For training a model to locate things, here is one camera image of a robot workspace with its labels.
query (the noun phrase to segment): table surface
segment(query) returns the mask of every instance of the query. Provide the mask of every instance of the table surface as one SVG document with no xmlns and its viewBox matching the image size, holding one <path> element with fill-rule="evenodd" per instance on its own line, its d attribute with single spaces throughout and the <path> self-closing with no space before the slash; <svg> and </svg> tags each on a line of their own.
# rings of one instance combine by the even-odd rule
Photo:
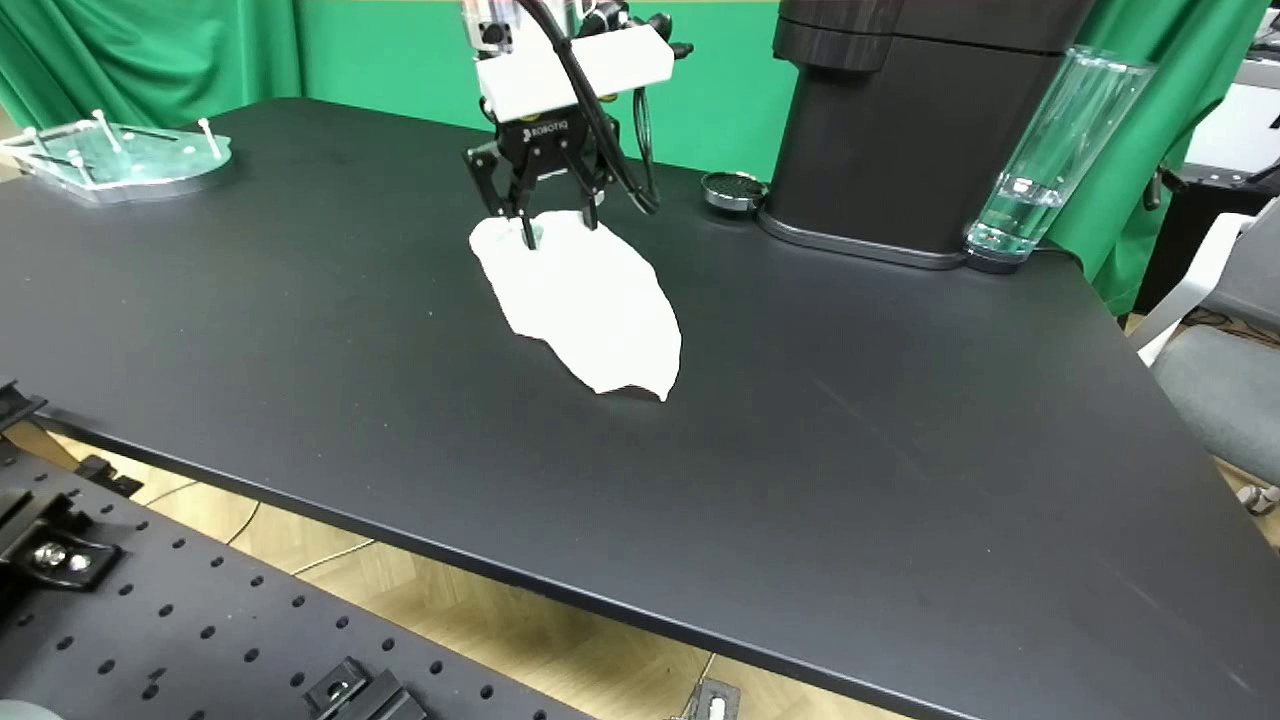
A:
<svg viewBox="0 0 1280 720">
<path fill-rule="evenodd" d="M 516 339 L 471 130 L 281 101 L 172 205 L 0 189 L 0 366 L 254 496 L 948 716 L 1275 716 L 1280 565 L 1070 261 L 908 273 L 714 221 L 659 273 L 670 402 Z"/>
</svg>

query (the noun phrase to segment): glass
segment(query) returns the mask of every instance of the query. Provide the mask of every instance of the glass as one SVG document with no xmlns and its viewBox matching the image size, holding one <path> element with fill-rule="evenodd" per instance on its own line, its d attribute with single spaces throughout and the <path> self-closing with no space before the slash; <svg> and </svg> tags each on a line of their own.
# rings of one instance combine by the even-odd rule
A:
<svg viewBox="0 0 1280 720">
<path fill-rule="evenodd" d="M 970 257 L 1021 263 L 1074 201 L 1081 174 L 1144 95 L 1151 67 L 1070 46 L 1030 130 L 995 174 L 982 215 L 964 228 Z"/>
</svg>

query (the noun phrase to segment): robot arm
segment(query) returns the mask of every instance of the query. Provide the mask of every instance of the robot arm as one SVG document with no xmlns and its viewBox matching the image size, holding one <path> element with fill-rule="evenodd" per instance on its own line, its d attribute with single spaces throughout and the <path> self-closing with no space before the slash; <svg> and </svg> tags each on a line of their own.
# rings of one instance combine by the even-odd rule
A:
<svg viewBox="0 0 1280 720">
<path fill-rule="evenodd" d="M 629 189 L 639 212 L 651 212 L 651 189 L 629 171 L 619 125 L 605 114 L 600 95 L 636 91 L 636 128 L 644 125 L 644 89 L 671 78 L 678 61 L 690 56 L 690 46 L 670 42 L 671 19 L 636 19 L 624 0 L 460 3 L 478 46 L 479 108 L 497 125 L 497 134 L 469 151 L 489 212 L 521 215 L 528 228 L 534 189 L 564 171 L 582 189 L 589 228 L 597 228 L 613 180 Z"/>
</svg>

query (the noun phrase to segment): green curtain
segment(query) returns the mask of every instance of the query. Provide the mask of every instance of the green curtain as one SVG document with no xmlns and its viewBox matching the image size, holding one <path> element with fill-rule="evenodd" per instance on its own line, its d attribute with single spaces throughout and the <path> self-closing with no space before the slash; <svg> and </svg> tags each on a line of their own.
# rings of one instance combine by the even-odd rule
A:
<svg viewBox="0 0 1280 720">
<path fill-rule="evenodd" d="M 651 91 L 664 163 L 772 174 L 798 70 L 772 61 L 776 0 L 632 0 L 696 42 Z M 1101 0 L 1083 42 L 1159 62 L 1149 95 L 1083 174 L 1054 241 L 1081 257 L 1112 311 L 1127 311 L 1168 194 L 1159 163 L 1212 108 L 1269 0 Z M 263 95 L 479 128 L 456 0 L 0 0 L 0 105 L 21 125 L 89 108 L 189 125 Z"/>
<path fill-rule="evenodd" d="M 106 108 L 189 125 L 301 91 L 294 0 L 0 0 L 0 105 L 21 125 Z"/>
<path fill-rule="evenodd" d="M 1157 167 L 1178 167 L 1192 128 L 1223 95 L 1269 0 L 1103 0 L 1083 42 L 1157 62 L 1149 95 L 1077 189 L 1054 241 L 1081 257 L 1083 274 L 1124 316 L 1141 290 L 1172 194 Z"/>
</svg>

